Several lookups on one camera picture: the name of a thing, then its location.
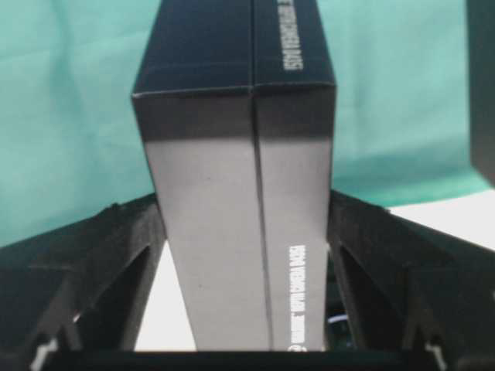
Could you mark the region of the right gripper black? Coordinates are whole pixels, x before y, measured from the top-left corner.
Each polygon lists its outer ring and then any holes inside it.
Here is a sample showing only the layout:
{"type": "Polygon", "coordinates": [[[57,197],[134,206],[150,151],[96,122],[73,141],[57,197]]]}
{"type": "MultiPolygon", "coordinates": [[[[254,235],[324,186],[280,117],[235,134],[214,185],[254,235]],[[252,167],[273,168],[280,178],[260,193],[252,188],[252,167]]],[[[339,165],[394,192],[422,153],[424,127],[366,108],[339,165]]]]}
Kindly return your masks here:
{"type": "Polygon", "coordinates": [[[494,2],[467,1],[470,154],[473,166],[494,180],[494,2]]]}

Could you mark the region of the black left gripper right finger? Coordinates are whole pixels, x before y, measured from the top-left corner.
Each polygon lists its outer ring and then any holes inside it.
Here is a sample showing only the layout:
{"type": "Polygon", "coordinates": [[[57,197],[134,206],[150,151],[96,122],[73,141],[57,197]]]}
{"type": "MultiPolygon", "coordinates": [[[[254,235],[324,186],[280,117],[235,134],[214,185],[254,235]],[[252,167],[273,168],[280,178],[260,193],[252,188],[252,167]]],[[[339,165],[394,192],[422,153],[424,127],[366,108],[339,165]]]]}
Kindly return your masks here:
{"type": "Polygon", "coordinates": [[[494,252],[341,192],[328,240],[354,345],[415,366],[494,364],[494,252]]]}

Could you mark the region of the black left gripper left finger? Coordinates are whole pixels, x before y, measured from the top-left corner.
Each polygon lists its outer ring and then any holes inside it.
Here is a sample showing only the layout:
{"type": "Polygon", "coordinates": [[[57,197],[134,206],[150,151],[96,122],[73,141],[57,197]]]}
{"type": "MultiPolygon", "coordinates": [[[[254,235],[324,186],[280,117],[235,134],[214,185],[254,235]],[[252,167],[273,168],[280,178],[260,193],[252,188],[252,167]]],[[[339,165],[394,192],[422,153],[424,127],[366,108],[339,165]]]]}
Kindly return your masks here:
{"type": "Polygon", "coordinates": [[[1,364],[39,347],[132,351],[166,231],[149,194],[1,248],[1,364]]]}

